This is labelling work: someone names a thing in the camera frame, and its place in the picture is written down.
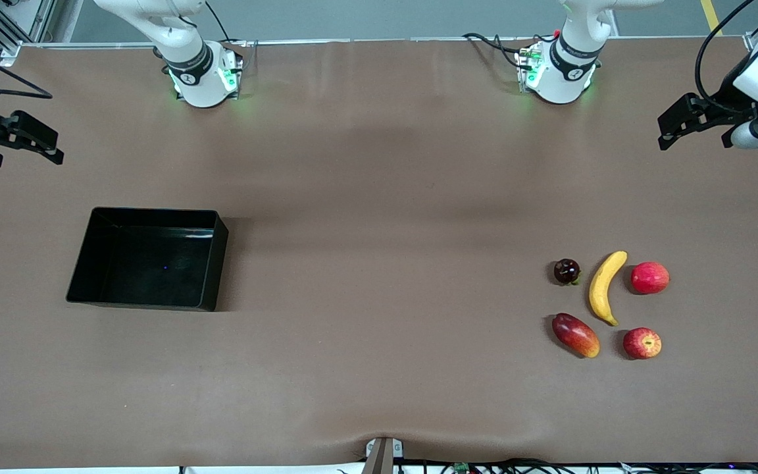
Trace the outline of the dark purple mangosteen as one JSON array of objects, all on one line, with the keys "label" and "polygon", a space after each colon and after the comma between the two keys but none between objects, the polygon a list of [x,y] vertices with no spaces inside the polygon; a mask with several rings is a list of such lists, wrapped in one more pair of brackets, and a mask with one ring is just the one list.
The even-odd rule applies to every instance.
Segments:
[{"label": "dark purple mangosteen", "polygon": [[580,264],[572,259],[562,259],[553,264],[553,278],[561,286],[580,284],[582,270]]}]

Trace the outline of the yellow banana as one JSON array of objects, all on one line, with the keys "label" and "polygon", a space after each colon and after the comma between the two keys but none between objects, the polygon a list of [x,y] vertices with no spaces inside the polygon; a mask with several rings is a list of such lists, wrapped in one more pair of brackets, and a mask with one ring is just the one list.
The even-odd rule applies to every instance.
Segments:
[{"label": "yellow banana", "polygon": [[628,261],[628,252],[615,251],[605,258],[592,277],[588,291],[588,303],[593,314],[611,327],[617,327],[619,321],[613,315],[609,300],[609,288],[617,273]]}]

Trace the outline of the red yellow apple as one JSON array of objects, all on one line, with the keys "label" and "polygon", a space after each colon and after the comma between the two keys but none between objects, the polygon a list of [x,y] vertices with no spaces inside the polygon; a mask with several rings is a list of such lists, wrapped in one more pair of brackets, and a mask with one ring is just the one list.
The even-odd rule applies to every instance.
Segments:
[{"label": "red yellow apple", "polygon": [[638,327],[629,330],[623,336],[622,347],[629,358],[645,360],[661,353],[662,340],[656,331]]}]

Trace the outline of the black plastic box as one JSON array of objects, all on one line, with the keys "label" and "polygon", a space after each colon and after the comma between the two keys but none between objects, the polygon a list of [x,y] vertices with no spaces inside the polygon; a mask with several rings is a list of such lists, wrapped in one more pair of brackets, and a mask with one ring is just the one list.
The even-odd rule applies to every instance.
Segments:
[{"label": "black plastic box", "polygon": [[93,208],[66,300],[213,312],[228,237],[213,210]]}]

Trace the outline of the aluminium table edge rail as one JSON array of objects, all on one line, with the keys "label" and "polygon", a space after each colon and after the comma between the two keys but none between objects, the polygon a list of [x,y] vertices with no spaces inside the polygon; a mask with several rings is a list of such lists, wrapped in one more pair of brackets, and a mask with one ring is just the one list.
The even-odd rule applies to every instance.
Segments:
[{"label": "aluminium table edge rail", "polygon": [[[721,38],[740,39],[746,46],[752,44],[752,33],[743,35],[724,35]],[[322,39],[283,39],[283,40],[221,40],[222,44],[237,47],[253,47],[260,45],[315,45],[328,43],[352,43],[352,42],[387,42],[387,41],[412,41],[412,42],[429,42],[429,41],[466,41],[470,38],[461,36],[452,37],[409,37],[409,38],[392,38],[392,39],[352,39],[352,38],[322,38]],[[532,37],[502,37],[505,43],[520,42],[521,44],[529,43]],[[671,39],[706,39],[706,36],[613,36],[610,40],[671,40]],[[47,50],[139,50],[151,49],[153,43],[147,41],[127,41],[127,42],[43,42],[43,43],[26,43],[22,42],[19,49],[27,47],[42,48]]]}]

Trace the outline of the plain red round fruit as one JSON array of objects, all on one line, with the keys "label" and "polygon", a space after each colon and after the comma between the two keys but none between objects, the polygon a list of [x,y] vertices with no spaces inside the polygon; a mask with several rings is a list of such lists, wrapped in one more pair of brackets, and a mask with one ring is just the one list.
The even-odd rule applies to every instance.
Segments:
[{"label": "plain red round fruit", "polygon": [[641,262],[632,268],[630,283],[639,294],[658,294],[670,284],[670,273],[659,262]]}]

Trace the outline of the red yellow mango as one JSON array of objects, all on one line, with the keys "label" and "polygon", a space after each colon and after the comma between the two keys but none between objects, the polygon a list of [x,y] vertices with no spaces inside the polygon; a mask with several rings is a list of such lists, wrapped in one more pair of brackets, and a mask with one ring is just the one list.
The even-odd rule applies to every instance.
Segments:
[{"label": "red yellow mango", "polygon": [[595,358],[601,353],[601,342],[595,331],[574,315],[554,315],[551,319],[551,330],[559,342],[581,357]]}]

